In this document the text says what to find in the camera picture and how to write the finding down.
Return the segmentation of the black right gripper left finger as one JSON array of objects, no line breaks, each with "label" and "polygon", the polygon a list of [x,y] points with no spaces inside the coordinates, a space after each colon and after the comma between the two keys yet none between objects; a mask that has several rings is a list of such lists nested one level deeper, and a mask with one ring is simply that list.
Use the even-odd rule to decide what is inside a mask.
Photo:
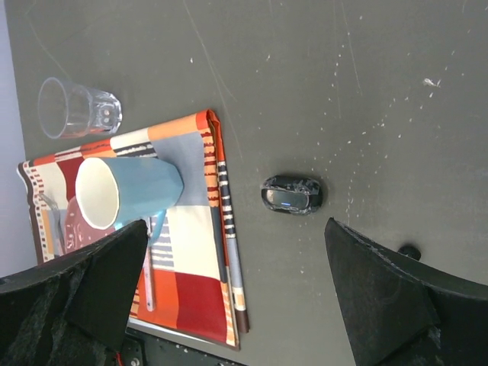
[{"label": "black right gripper left finger", "polygon": [[123,344],[148,244],[144,220],[1,279],[3,365],[103,365]]}]

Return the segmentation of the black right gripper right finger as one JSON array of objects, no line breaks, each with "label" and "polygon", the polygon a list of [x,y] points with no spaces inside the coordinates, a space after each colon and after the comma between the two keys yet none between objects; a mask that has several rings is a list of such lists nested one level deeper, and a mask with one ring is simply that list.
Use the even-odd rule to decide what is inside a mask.
[{"label": "black right gripper right finger", "polygon": [[487,287],[392,251],[334,218],[324,238],[357,365],[485,365]]}]

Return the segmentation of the black stem earbud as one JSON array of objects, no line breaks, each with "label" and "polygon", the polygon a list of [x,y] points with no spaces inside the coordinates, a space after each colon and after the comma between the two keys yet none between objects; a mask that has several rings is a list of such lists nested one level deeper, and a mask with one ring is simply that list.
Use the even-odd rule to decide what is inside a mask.
[{"label": "black stem earbud", "polygon": [[398,249],[398,253],[416,261],[419,261],[422,257],[422,253],[420,252],[420,250],[412,244],[405,244],[401,246]]}]

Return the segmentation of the black taped earbud charging case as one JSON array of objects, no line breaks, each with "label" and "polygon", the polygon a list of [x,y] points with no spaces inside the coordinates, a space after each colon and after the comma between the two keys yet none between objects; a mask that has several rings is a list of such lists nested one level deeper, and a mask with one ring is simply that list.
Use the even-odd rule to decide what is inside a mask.
[{"label": "black taped earbud charging case", "polygon": [[263,204],[274,212],[307,216],[323,205],[325,193],[314,178],[303,175],[274,175],[261,186]]}]

